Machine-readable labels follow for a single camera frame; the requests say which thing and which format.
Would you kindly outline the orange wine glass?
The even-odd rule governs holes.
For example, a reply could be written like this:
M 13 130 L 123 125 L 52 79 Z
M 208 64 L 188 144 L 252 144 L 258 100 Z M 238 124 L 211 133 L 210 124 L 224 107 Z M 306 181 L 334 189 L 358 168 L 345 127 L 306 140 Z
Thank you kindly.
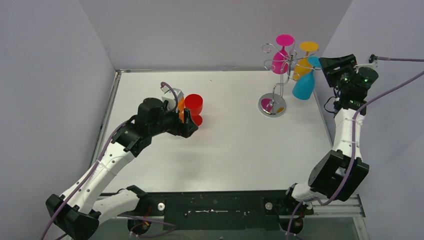
M 184 96 L 179 98 L 178 101 L 178 105 L 177 105 L 177 109 L 178 109 L 178 115 L 179 115 L 179 119 L 184 123 L 184 108 L 185 108 L 185 98 Z

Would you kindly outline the red wine glass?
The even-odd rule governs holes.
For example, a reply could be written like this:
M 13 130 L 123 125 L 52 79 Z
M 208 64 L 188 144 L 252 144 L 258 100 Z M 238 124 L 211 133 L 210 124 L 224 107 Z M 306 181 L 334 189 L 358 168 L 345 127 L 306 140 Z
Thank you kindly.
M 184 105 L 190 111 L 192 121 L 200 126 L 203 118 L 200 116 L 203 110 L 203 98 L 198 94 L 189 94 L 184 99 Z

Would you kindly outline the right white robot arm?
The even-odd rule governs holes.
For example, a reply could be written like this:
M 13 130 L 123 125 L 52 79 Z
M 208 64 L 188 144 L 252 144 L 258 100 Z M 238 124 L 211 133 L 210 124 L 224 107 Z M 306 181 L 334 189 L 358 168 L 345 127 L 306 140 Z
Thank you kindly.
M 367 113 L 365 98 L 378 79 L 377 71 L 358 64 L 354 54 L 342 57 L 319 57 L 328 86 L 335 90 L 333 147 L 312 169 L 307 182 L 295 183 L 282 199 L 282 209 L 295 214 L 302 207 L 326 197 L 332 201 L 348 200 L 369 173 L 360 152 L 361 127 Z

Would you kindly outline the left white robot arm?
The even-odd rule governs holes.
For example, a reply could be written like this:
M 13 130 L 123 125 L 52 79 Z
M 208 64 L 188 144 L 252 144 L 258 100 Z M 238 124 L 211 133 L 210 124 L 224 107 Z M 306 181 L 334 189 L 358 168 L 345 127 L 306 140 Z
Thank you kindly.
M 190 110 L 168 109 L 169 102 L 149 97 L 137 114 L 119 125 L 108 138 L 95 164 L 62 194 L 52 194 L 46 207 L 52 223 L 74 240 L 88 240 L 105 221 L 120 214 L 141 216 L 149 210 L 148 194 L 135 185 L 99 199 L 118 173 L 152 143 L 152 138 L 168 133 L 189 138 L 198 130 Z

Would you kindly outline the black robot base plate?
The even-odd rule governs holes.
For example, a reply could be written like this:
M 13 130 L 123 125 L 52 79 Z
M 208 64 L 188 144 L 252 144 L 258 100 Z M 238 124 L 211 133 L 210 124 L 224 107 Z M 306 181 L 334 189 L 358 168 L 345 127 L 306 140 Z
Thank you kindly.
M 149 192 L 129 214 L 163 217 L 164 230 L 277 231 L 297 204 L 285 190 Z

